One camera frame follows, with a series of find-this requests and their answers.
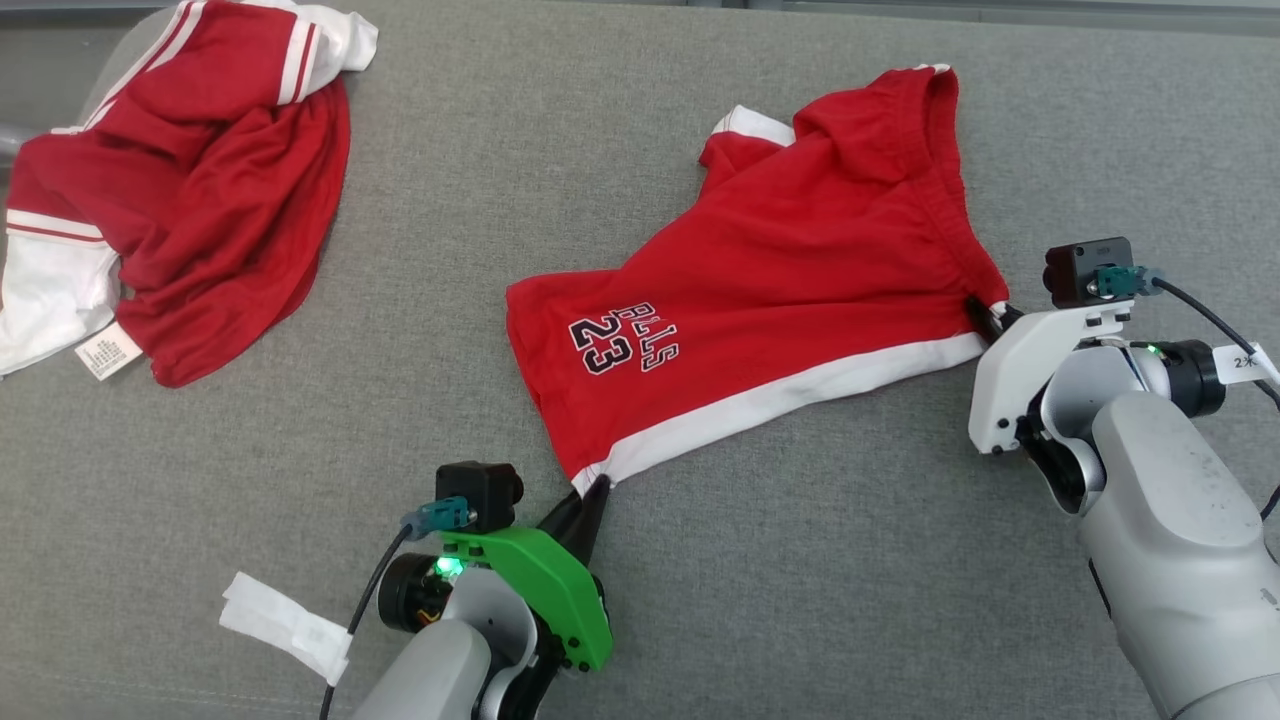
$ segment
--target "cable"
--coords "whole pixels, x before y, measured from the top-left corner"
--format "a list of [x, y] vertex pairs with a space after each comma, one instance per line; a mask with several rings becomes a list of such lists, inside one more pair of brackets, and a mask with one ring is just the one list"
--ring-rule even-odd
[[1263, 519], [1263, 520], [1266, 520], [1266, 519], [1267, 519], [1267, 515], [1270, 515], [1270, 514], [1271, 514], [1271, 511], [1276, 509], [1276, 505], [1277, 505], [1277, 503], [1280, 503], [1280, 487], [1277, 487], [1277, 488], [1276, 488], [1276, 489], [1275, 489], [1275, 491], [1274, 491], [1274, 492], [1271, 493], [1271, 500], [1268, 500], [1268, 501], [1267, 501], [1267, 503], [1266, 503], [1266, 506], [1263, 506], [1263, 507], [1262, 507], [1262, 512], [1261, 512], [1261, 515], [1262, 515], [1262, 519]]
[[[1224, 320], [1222, 318], [1217, 316], [1217, 313], [1210, 310], [1208, 306], [1206, 306], [1203, 302], [1192, 297], [1192, 295], [1185, 290], [1175, 286], [1174, 283], [1161, 277], [1151, 278], [1151, 284], [1161, 290], [1169, 291], [1169, 293], [1176, 297], [1178, 300], [1181, 300], [1183, 302], [1190, 305], [1193, 310], [1203, 315], [1204, 319], [1207, 319], [1208, 322], [1213, 323], [1217, 327], [1217, 329], [1222, 331], [1222, 333], [1226, 337], [1231, 338], [1231, 342], [1239, 345], [1240, 348], [1244, 350], [1244, 352], [1249, 357], [1257, 355], [1258, 351], [1252, 345], [1249, 345], [1249, 341], [1244, 340], [1244, 336], [1235, 332], [1235, 328], [1226, 324], [1226, 320]], [[1270, 361], [1266, 354], [1263, 354], [1260, 357], [1260, 364], [1263, 366], [1263, 369], [1267, 370], [1267, 374], [1271, 375], [1272, 379], [1280, 382], [1280, 377], [1277, 377], [1277, 373], [1275, 372], [1275, 365]], [[1253, 380], [1253, 384], [1263, 393], [1266, 393], [1266, 396], [1271, 398], [1271, 402], [1276, 404], [1276, 410], [1280, 410], [1280, 392], [1276, 392], [1276, 389], [1271, 387], [1271, 384], [1267, 383], [1266, 380]]]
[[[412, 525], [406, 524], [401, 528], [399, 534], [396, 536], [392, 544], [387, 547], [387, 552], [383, 553], [383, 559], [378, 561], [378, 568], [374, 569], [372, 577], [369, 578], [369, 584], [365, 585], [365, 594], [360, 596], [360, 603], [356, 605], [356, 612], [351, 615], [351, 623], [347, 624], [348, 635], [356, 634], [356, 628], [360, 626], [360, 618], [364, 616], [365, 609], [369, 607], [369, 601], [372, 600], [374, 591], [378, 589], [378, 583], [383, 579], [383, 573], [387, 571], [387, 566], [390, 565], [396, 551], [399, 550], [399, 546], [404, 544], [404, 541], [412, 532]], [[320, 702], [320, 720], [329, 719], [329, 706], [333, 705], [333, 685], [326, 687], [324, 691], [324, 700]]]
[[1224, 320], [1222, 318], [1217, 316], [1217, 313], [1213, 313], [1203, 302], [1192, 297], [1190, 293], [1188, 293], [1185, 290], [1175, 286], [1174, 283], [1166, 281], [1165, 278], [1158, 278], [1158, 277], [1151, 278], [1151, 284], [1161, 290], [1167, 290], [1170, 295], [1190, 305], [1197, 313], [1204, 315], [1204, 319], [1217, 325], [1217, 329], [1222, 331], [1222, 333], [1226, 337], [1231, 338], [1231, 342], [1239, 345], [1240, 348], [1243, 348], [1249, 355], [1253, 355], [1254, 352], [1253, 346], [1249, 345], [1249, 341], [1244, 340], [1244, 336], [1235, 332], [1235, 328], [1226, 324], [1226, 320]]

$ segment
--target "jersey lettering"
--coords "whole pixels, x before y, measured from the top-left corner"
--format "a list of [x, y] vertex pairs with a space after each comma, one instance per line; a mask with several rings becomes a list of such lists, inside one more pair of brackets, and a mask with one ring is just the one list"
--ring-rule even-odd
[[568, 327], [570, 334], [573, 336], [575, 350], [586, 350], [591, 347], [591, 338], [608, 340], [616, 336], [620, 329], [622, 329], [622, 323], [613, 315], [600, 318], [599, 323], [582, 318]]
[[622, 320], [630, 320], [631, 332], [640, 342], [640, 372], [648, 373], [680, 355], [678, 345], [660, 342], [676, 334], [676, 324], [658, 315], [649, 302], [641, 302], [611, 310], [599, 320], [582, 318], [568, 327], [573, 348], [582, 352], [588, 373], [604, 374], [635, 356], [631, 338], [621, 333]]

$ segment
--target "label tag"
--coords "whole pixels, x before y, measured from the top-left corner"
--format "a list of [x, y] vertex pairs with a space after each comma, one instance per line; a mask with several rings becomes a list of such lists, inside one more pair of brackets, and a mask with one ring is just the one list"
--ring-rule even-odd
[[133, 359], [141, 357], [142, 348], [124, 332], [120, 323], [111, 323], [105, 331], [77, 347], [76, 355], [95, 378], [105, 380]]
[[1252, 357], [1243, 347], [1235, 343], [1213, 348], [1213, 364], [1217, 365], [1217, 382], [1230, 386], [1267, 379], [1267, 369], [1258, 357], [1262, 354], [1262, 347], [1256, 342], [1251, 342], [1249, 345], [1258, 351]]

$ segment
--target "gray couch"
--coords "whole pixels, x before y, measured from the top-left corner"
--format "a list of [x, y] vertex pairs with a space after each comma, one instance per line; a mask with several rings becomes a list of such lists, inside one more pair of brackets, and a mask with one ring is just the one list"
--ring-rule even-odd
[[[311, 296], [216, 374], [99, 384], [70, 352], [0, 383], [0, 717], [314, 716], [323, 682], [218, 626], [237, 570], [346, 621], [436, 465], [509, 461], [525, 521], [567, 489], [507, 347], [503, 290], [614, 266], [694, 200], [735, 104], [788, 118], [951, 63], [973, 225], [1015, 301], [1043, 251], [1128, 234], [1280, 347], [1275, 42], [500, 0], [348, 0], [352, 149]], [[164, 24], [143, 22], [101, 94]], [[88, 100], [92, 106], [95, 99]], [[847, 328], [845, 332], [858, 332]], [[1139, 336], [1217, 336], [1174, 300]], [[1025, 461], [965, 433], [973, 364], [794, 413], [613, 495], [593, 569], [617, 635], [548, 719], [1148, 717]], [[1198, 421], [1262, 501], [1280, 424]], [[335, 717], [407, 635], [370, 616]]]

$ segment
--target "white tape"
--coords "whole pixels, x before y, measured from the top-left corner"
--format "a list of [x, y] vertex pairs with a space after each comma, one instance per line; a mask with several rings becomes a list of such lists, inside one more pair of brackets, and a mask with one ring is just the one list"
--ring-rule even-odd
[[1213, 348], [1213, 364], [1217, 365], [1217, 382], [1230, 386], [1267, 379], [1266, 352], [1262, 352], [1262, 348], [1256, 342], [1251, 342], [1249, 345], [1256, 351], [1252, 356], [1235, 343]]
[[244, 573], [236, 573], [223, 597], [227, 607], [219, 625], [273, 644], [301, 660], [330, 685], [338, 684], [351, 647], [346, 628], [307, 612], [288, 596]]
[[1280, 370], [1276, 369], [1276, 364], [1267, 356], [1267, 351], [1262, 350], [1262, 346], [1256, 342], [1253, 343], [1253, 347], [1258, 348], [1258, 351], [1253, 354], [1253, 360], [1262, 365], [1262, 369], [1267, 372], [1267, 377], [1271, 378], [1271, 382], [1280, 384]]

